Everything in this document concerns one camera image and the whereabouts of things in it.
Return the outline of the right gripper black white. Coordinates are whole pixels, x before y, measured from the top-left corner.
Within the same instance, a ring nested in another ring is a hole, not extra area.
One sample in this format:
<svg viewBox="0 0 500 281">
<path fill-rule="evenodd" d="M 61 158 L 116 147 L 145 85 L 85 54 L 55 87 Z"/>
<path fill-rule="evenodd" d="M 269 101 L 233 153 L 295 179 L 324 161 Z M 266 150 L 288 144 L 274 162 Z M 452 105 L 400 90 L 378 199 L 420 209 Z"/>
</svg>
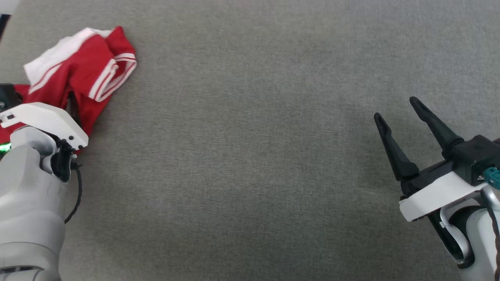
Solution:
<svg viewBox="0 0 500 281">
<path fill-rule="evenodd" d="M 417 97 L 410 97 L 409 102 L 420 120 L 430 128 L 442 149 L 442 156 L 450 157 L 453 147 L 464 142 L 464 139 L 443 123 Z M 443 160 L 419 171 L 417 165 L 407 158 L 397 144 L 391 128 L 380 113 L 374 114 L 374 121 L 395 179 L 402 181 L 405 198 L 399 201 L 399 208 L 406 221 L 411 222 L 425 217 L 487 185 L 482 180 L 478 185 L 470 185 L 452 170 L 453 163 L 450 160 Z"/>
</svg>

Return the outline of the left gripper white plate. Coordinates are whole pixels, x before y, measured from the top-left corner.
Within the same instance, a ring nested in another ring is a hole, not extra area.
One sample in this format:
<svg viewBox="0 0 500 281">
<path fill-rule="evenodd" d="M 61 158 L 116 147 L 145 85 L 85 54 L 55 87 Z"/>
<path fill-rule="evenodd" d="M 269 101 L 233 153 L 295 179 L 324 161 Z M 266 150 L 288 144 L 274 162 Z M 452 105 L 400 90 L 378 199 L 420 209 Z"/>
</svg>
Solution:
<svg viewBox="0 0 500 281">
<path fill-rule="evenodd" d="M 80 119 L 79 104 L 73 91 L 68 93 L 66 111 L 44 103 L 26 103 L 1 112 L 1 126 L 8 128 L 23 123 L 10 135 L 11 147 L 30 146 L 40 153 L 55 153 L 57 143 L 66 142 L 79 150 L 89 143 Z"/>
</svg>

